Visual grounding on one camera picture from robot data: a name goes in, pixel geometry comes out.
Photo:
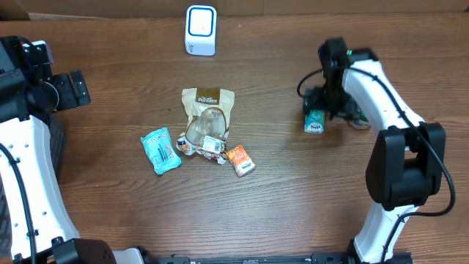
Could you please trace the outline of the teal Kleenex tissue pack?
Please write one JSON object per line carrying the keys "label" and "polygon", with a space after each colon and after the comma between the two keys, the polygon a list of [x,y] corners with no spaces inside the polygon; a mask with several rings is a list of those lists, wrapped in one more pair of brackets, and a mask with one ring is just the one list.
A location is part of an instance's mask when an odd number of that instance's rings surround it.
{"label": "teal Kleenex tissue pack", "polygon": [[305,133],[323,133],[325,124],[325,112],[321,110],[311,110],[305,116]]}

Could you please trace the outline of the green lid jar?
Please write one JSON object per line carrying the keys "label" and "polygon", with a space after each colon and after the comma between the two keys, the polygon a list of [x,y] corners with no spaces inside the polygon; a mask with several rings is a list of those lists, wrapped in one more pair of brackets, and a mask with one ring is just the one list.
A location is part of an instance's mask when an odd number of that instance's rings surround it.
{"label": "green lid jar", "polygon": [[366,130],[371,127],[369,121],[362,111],[359,111],[359,118],[356,120],[348,120],[349,125],[357,130]]}

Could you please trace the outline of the orange tissue pack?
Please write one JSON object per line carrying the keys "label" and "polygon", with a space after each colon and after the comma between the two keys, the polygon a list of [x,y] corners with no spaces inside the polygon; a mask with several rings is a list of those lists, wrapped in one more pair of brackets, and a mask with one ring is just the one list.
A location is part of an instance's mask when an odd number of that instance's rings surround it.
{"label": "orange tissue pack", "polygon": [[256,164],[241,144],[231,149],[227,153],[227,157],[238,177],[246,176],[256,169]]}

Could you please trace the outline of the beige snack pouch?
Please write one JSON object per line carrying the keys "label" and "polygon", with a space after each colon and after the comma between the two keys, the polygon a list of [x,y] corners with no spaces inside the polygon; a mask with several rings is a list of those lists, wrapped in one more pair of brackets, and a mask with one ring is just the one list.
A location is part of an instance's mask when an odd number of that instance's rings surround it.
{"label": "beige snack pouch", "polygon": [[181,101],[188,124],[178,136],[176,148],[185,155],[197,153],[224,165],[235,93],[220,88],[187,88]]}

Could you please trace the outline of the mint green wipes pack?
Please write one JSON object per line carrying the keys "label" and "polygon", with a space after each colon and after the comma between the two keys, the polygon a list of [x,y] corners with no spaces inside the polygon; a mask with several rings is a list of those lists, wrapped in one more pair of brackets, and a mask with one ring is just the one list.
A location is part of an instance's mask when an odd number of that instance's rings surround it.
{"label": "mint green wipes pack", "polygon": [[157,175],[163,175],[182,164],[181,158],[172,147],[167,127],[157,129],[145,137],[141,137],[141,143]]}

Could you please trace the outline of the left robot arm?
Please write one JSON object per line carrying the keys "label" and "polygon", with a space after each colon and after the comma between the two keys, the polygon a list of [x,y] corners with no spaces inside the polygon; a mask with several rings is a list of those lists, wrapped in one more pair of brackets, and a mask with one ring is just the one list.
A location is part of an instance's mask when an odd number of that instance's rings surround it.
{"label": "left robot arm", "polygon": [[59,190],[64,134],[53,113],[90,104],[81,71],[54,75],[43,40],[1,38],[1,187],[14,263],[145,263],[139,247],[114,251],[83,239]]}

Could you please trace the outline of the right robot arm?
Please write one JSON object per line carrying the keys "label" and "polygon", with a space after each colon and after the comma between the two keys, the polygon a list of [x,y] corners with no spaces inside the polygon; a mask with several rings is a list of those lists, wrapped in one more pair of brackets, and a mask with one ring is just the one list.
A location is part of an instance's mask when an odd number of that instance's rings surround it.
{"label": "right robot arm", "polygon": [[314,253],[313,263],[411,263],[409,253],[394,245],[412,216],[438,217],[456,201],[451,175],[443,160],[446,132],[425,122],[400,97],[370,48],[349,49],[342,37],[327,39],[318,49],[325,83],[298,89],[305,128],[319,125],[313,116],[368,123],[376,142],[366,172],[372,203],[361,231],[344,253]]}

